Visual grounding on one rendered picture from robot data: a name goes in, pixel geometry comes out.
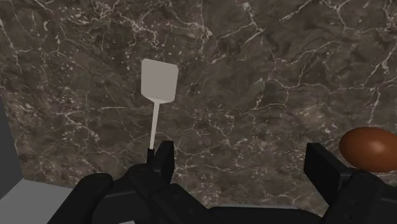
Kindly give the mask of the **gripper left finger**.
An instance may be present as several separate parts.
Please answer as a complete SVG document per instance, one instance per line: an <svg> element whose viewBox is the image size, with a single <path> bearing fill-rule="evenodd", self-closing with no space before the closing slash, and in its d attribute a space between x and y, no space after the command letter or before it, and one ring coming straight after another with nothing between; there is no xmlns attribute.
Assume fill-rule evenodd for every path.
<svg viewBox="0 0 397 224"><path fill-rule="evenodd" d="M174 166L174 143L163 141L117 180L107 173L85 176L47 224L218 224L210 210L171 183Z"/></svg>

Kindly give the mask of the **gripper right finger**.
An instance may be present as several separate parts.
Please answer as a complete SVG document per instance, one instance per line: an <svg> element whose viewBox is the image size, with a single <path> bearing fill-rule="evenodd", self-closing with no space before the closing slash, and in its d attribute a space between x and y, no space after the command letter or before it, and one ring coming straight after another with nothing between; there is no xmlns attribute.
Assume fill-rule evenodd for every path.
<svg viewBox="0 0 397 224"><path fill-rule="evenodd" d="M347 167L319 143L307 144L303 170L328 204L319 224L397 224L397 187Z"/></svg>

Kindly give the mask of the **brown egg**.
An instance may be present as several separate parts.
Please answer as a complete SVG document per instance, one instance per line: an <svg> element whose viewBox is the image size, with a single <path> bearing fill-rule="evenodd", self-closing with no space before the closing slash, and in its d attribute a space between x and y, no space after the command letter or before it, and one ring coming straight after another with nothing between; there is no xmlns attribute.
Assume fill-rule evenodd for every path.
<svg viewBox="0 0 397 224"><path fill-rule="evenodd" d="M344 159L369 172L397 171L397 135L377 127L346 132L339 142Z"/></svg>

